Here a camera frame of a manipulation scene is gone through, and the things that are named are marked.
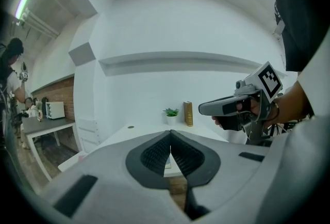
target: potted plant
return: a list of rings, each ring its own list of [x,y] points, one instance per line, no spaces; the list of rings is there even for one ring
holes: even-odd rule
[[[172,110],[167,108],[164,112],[166,112],[167,123],[169,125],[174,125],[176,123],[177,115],[179,114],[179,109]]]

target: wooden floor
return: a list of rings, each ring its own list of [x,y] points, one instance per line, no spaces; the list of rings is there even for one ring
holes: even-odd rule
[[[47,172],[52,178],[60,174],[57,166],[75,154],[67,148],[58,147],[52,136],[45,136],[43,141],[35,143],[36,149]],[[46,176],[41,171],[31,150],[22,148],[20,139],[16,139],[18,160],[28,182],[36,194],[40,194],[48,183]],[[170,194],[175,203],[184,210],[186,202],[187,180],[184,177],[168,178],[170,181]]]

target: white pot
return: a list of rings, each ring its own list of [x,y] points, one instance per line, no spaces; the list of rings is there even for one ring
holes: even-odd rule
[[[167,123],[168,123],[169,125],[171,125],[171,126],[175,125],[175,123],[176,123],[176,118],[177,118],[177,116],[176,116],[176,117],[168,117],[168,116],[166,116]]]

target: black and white square marker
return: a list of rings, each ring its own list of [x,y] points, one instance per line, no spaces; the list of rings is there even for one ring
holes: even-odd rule
[[[281,82],[278,80],[273,68],[268,65],[261,73],[259,73],[258,77],[263,83],[269,97],[272,98],[281,87]]]

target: ceiling light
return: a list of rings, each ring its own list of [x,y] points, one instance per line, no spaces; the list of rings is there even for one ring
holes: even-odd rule
[[[21,0],[18,7],[17,7],[17,11],[16,11],[16,14],[15,14],[15,17],[19,20],[22,16],[22,13],[23,13],[23,9],[25,7],[25,4],[26,4],[27,0]]]

